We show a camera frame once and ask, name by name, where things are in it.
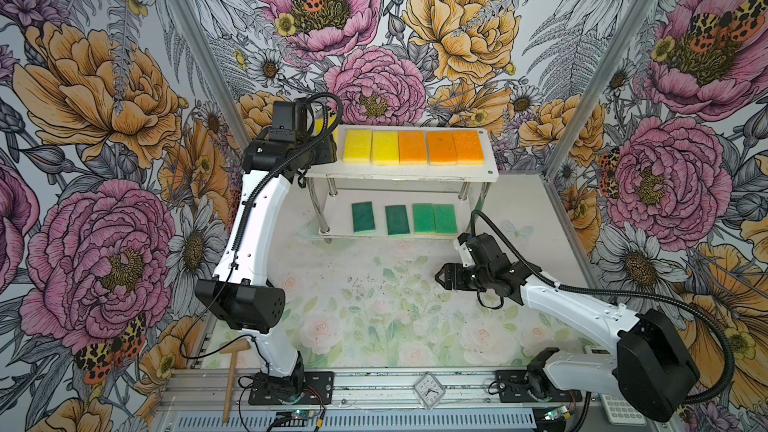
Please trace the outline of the light green sponge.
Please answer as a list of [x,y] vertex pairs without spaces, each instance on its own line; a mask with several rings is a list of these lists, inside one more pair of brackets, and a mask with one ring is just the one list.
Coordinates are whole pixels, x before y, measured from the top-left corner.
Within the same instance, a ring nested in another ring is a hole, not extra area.
[[433,205],[435,233],[456,236],[458,234],[455,208],[452,204]]
[[416,235],[434,234],[436,231],[434,206],[429,203],[412,205],[413,230]]

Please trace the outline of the orange sponge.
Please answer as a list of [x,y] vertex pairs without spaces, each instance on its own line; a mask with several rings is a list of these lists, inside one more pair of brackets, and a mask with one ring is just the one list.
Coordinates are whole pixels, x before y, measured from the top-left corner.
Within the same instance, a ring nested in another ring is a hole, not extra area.
[[458,163],[454,138],[450,131],[427,132],[426,142],[430,166],[454,166]]
[[398,145],[400,166],[423,166],[428,163],[427,147],[422,131],[400,131]]
[[456,130],[452,133],[458,165],[481,166],[485,162],[478,131]]

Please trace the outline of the orange sponge back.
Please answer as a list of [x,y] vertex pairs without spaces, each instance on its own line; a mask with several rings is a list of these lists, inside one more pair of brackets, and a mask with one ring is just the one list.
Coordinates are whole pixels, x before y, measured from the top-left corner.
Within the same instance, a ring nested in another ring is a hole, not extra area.
[[422,131],[400,131],[398,145],[400,166],[423,166],[428,163],[427,147]]

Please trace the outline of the small white clock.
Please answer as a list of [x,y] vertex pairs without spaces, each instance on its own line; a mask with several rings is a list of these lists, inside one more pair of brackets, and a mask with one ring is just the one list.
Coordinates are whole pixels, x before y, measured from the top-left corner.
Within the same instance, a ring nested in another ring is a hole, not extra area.
[[446,393],[443,384],[431,372],[426,372],[419,378],[413,389],[421,405],[427,410],[434,409]]

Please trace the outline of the yellow sponge top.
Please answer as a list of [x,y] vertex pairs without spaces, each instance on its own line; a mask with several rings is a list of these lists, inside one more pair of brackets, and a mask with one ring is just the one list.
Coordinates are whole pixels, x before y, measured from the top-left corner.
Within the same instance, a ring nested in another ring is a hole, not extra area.
[[374,131],[372,134],[372,164],[397,166],[399,159],[399,134],[397,131]]

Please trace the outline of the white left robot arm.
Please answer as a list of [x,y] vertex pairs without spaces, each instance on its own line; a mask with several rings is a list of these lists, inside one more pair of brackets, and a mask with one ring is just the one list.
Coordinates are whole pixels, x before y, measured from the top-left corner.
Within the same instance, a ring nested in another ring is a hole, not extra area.
[[268,279],[268,254],[283,202],[296,178],[315,165],[333,163],[333,133],[340,99],[327,92],[273,105],[272,123],[244,151],[242,189],[232,233],[209,279],[197,282],[196,298],[237,331],[216,348],[237,357],[253,352],[260,370],[249,384],[255,405],[293,404],[311,390],[300,352],[281,330],[286,295]]

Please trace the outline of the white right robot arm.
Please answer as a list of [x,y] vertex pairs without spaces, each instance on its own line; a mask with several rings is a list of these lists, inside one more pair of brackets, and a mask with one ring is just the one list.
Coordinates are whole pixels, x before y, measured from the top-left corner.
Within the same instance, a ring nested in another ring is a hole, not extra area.
[[674,324],[658,310],[636,312],[568,289],[540,267],[511,261],[487,233],[454,241],[457,263],[435,280],[446,290],[494,291],[501,300],[545,313],[586,335],[595,354],[547,347],[527,365],[524,384],[537,400],[578,390],[626,400],[645,417],[668,421],[700,379]]

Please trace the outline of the white calculator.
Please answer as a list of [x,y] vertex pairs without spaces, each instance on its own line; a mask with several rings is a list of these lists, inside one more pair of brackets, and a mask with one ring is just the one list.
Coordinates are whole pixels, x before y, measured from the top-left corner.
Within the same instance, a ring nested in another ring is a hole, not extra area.
[[[614,379],[612,370],[615,367],[615,362],[607,349],[595,345],[587,345],[584,347],[584,352],[588,355],[599,356],[601,358],[600,364],[606,369],[606,374],[611,379]],[[644,427],[647,424],[646,418],[627,402],[623,396],[600,392],[599,400],[610,424],[630,427]]]

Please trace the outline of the dark green scouring sponge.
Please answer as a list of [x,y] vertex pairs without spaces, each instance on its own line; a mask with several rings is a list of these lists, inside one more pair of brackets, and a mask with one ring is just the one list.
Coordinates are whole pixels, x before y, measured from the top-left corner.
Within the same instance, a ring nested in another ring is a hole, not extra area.
[[405,205],[388,205],[385,207],[387,233],[390,237],[407,236],[410,226]]

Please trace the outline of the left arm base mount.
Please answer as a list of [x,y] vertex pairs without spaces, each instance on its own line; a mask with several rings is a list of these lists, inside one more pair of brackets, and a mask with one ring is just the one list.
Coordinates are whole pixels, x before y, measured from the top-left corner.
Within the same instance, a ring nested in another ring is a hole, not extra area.
[[335,374],[298,370],[291,376],[254,375],[247,402],[251,406],[328,406],[332,402]]

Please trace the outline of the yellow sponge bottom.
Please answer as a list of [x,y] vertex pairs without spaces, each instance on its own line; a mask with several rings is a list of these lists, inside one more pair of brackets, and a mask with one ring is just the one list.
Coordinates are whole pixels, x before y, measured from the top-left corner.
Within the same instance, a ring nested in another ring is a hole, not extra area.
[[342,160],[345,164],[369,164],[372,151],[372,131],[347,129]]

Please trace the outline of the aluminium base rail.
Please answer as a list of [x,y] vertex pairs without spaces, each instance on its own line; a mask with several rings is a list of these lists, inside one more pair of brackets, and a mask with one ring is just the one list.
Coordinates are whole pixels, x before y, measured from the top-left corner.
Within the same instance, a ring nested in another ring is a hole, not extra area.
[[[250,370],[233,389],[230,419],[222,422],[228,373],[224,369],[177,373],[161,400],[152,431],[658,431],[608,422],[598,395],[576,403],[501,403],[487,392],[493,368],[338,369],[328,406],[251,406]],[[425,409],[414,384],[433,373],[446,393]]]

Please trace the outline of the yellow sponge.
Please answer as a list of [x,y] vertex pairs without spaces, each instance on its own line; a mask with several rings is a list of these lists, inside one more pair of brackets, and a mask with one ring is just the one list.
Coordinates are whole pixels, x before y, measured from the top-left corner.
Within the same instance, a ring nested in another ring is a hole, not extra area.
[[397,166],[399,159],[399,134],[397,131],[374,131],[372,134],[372,164]]
[[325,119],[323,117],[317,117],[314,122],[314,135],[319,135],[323,130],[328,129],[331,125],[333,125],[336,122],[336,116],[332,115],[330,118],[330,124],[326,124]]
[[372,131],[347,129],[342,160],[345,164],[369,164],[372,151]]

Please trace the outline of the orange sponge front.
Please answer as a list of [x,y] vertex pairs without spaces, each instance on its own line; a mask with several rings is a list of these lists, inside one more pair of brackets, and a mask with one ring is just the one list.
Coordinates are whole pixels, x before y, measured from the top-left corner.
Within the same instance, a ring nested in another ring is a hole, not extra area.
[[481,166],[485,162],[478,131],[456,130],[452,133],[458,165]]

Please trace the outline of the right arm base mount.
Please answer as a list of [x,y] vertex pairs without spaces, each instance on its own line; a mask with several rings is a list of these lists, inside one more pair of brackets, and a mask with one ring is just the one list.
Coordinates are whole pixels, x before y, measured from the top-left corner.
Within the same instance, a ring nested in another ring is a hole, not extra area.
[[545,360],[560,349],[547,347],[538,353],[525,369],[502,369],[494,372],[494,380],[487,392],[498,396],[501,403],[565,402],[582,400],[578,390],[561,390],[544,373]]

